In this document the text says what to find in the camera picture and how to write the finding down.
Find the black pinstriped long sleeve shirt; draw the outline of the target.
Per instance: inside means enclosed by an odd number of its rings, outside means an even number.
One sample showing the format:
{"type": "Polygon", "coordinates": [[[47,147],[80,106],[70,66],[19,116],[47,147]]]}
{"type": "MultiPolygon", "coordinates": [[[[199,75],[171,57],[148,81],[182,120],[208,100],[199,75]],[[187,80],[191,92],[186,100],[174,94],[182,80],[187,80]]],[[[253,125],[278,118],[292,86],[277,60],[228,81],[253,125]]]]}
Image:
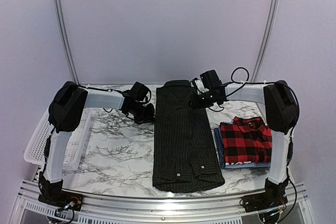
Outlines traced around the black pinstriped long sleeve shirt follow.
{"type": "Polygon", "coordinates": [[[193,193],[225,183],[207,112],[189,105],[194,95],[188,80],[156,89],[152,185],[158,190],[193,193]]]}

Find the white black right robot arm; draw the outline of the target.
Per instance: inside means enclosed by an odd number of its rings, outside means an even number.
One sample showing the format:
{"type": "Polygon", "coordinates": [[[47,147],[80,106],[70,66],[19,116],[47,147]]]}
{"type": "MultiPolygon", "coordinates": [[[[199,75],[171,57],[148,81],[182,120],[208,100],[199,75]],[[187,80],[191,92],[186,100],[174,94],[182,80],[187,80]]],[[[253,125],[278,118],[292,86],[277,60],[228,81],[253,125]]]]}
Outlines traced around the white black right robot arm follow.
{"type": "Polygon", "coordinates": [[[286,204],[285,189],[290,181],[288,166],[292,157],[292,135],[299,118],[299,104],[292,89],[283,80],[276,82],[205,84],[204,93],[191,96],[193,109],[209,108],[226,101],[262,104],[262,115],[271,129],[272,153],[265,191],[242,198],[246,212],[259,211],[286,204]]]}

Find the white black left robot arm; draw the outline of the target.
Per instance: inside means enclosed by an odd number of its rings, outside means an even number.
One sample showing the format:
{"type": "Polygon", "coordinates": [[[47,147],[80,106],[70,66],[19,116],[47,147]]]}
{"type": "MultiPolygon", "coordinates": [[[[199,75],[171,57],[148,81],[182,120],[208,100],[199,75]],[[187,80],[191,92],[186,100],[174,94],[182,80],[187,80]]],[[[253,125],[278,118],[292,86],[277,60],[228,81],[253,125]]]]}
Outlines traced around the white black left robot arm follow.
{"type": "Polygon", "coordinates": [[[121,111],[136,124],[154,121],[151,90],[136,82],[131,89],[120,91],[85,87],[67,81],[56,93],[48,108],[48,122],[52,126],[46,141],[45,164],[39,174],[39,201],[66,209],[79,206],[80,194],[62,189],[62,168],[66,148],[72,133],[80,124],[84,109],[103,108],[121,111]]]}

